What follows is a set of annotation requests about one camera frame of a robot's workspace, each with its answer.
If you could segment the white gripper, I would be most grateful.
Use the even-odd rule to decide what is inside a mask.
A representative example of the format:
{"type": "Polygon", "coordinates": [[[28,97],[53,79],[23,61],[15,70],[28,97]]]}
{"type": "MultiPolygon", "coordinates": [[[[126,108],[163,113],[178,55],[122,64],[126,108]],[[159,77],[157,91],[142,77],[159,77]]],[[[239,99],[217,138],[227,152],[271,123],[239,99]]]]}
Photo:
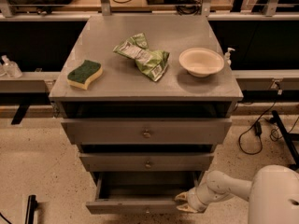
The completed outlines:
{"type": "Polygon", "coordinates": [[[181,192],[175,197],[175,201],[187,201],[187,203],[177,206],[177,210],[181,212],[204,213],[206,211],[206,205],[200,201],[196,188],[192,188],[188,192],[181,192]]]}

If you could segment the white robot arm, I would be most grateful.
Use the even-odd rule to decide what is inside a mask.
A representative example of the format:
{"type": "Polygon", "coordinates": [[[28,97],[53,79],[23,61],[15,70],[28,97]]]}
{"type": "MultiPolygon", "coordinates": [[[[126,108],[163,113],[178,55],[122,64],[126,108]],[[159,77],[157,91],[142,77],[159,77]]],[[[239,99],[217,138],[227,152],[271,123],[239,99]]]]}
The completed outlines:
{"type": "Polygon", "coordinates": [[[203,213],[211,203],[237,196],[249,202],[248,224],[299,224],[299,174],[294,170],[268,165],[251,181],[236,179],[220,171],[211,171],[206,182],[181,192],[177,209],[203,213]]]}

